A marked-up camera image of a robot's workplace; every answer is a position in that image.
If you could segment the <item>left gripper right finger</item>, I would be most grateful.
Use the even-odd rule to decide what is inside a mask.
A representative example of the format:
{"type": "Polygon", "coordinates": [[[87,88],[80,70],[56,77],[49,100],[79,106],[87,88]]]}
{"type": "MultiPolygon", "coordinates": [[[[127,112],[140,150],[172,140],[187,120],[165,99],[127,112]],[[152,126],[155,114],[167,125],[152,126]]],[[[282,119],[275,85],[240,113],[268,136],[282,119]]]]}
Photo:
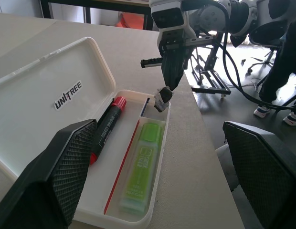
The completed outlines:
{"type": "Polygon", "coordinates": [[[296,156],[273,133],[226,121],[234,169],[265,229],[296,229],[296,156]]]}

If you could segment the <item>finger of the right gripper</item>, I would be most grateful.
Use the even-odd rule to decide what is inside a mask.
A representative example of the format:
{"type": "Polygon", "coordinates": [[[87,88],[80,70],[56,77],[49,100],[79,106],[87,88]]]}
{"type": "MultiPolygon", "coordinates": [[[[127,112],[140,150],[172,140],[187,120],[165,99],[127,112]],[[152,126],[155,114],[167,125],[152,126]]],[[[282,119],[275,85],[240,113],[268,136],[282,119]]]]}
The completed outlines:
{"type": "Polygon", "coordinates": [[[183,54],[178,52],[174,57],[173,90],[175,90],[178,87],[180,80],[183,76],[183,70],[184,70],[183,65],[184,65],[183,54]]]}
{"type": "Polygon", "coordinates": [[[172,57],[168,52],[163,54],[161,69],[165,85],[169,87],[170,90],[174,90],[174,84],[172,81],[172,57]]]}

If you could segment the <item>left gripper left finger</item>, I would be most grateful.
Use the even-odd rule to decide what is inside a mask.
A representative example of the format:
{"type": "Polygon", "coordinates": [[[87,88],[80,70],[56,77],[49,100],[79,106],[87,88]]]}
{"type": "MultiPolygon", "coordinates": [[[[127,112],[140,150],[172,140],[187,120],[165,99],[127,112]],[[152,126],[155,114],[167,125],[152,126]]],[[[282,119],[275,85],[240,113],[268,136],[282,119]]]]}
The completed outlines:
{"type": "Polygon", "coordinates": [[[66,229],[79,203],[97,121],[59,130],[0,202],[0,229],[66,229]]]}

